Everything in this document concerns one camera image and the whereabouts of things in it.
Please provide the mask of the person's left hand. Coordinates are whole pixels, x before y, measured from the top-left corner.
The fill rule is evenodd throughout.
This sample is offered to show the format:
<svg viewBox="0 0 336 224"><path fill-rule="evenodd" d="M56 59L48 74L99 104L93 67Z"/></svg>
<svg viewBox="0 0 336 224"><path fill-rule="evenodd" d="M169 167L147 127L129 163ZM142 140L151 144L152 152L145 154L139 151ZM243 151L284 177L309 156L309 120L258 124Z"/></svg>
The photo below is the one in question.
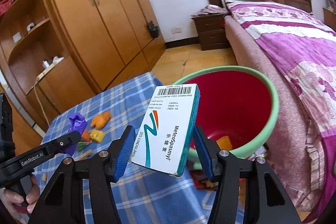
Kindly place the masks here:
<svg viewBox="0 0 336 224"><path fill-rule="evenodd" d="M26 201L28 202L27 211L32 213L40 195L41 190L38 186L38 180L33 174L30 176L32 188L26 196ZM14 205L22 203L24 198L18 193L12 190L1 188L1 201L6 207L7 211L11 214L16 223L26 223L25 219L22 217L21 213L17 211Z"/></svg>

